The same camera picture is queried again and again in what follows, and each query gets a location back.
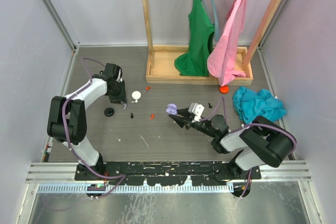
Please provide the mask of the black earbud case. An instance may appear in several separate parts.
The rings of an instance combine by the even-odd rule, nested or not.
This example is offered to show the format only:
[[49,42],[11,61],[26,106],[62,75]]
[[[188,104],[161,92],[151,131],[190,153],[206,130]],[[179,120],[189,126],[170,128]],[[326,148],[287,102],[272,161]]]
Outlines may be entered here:
[[113,108],[106,108],[104,110],[104,115],[107,117],[111,117],[114,115],[114,109]]

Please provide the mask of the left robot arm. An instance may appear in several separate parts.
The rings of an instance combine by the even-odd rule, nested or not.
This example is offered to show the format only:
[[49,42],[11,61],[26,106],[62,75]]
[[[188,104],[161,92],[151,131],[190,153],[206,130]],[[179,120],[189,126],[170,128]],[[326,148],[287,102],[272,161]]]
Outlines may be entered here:
[[104,176],[105,166],[102,155],[88,140],[86,109],[102,96],[107,96],[110,103],[126,106],[122,75],[121,67],[108,63],[84,86],[65,97],[55,96],[50,103],[47,134],[67,146],[93,180]]

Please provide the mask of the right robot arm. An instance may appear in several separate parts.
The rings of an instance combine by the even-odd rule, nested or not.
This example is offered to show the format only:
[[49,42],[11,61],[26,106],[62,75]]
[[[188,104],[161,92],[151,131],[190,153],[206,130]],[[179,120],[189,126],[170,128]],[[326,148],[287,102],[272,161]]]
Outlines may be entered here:
[[203,110],[203,106],[193,103],[189,108],[178,109],[169,117],[181,128],[193,128],[211,137],[211,145],[219,154],[240,150],[227,165],[227,172],[233,178],[241,179],[251,175],[253,168],[264,164],[277,168],[297,147],[297,140],[291,133],[263,116],[257,116],[251,123],[230,130],[223,115],[203,118]]

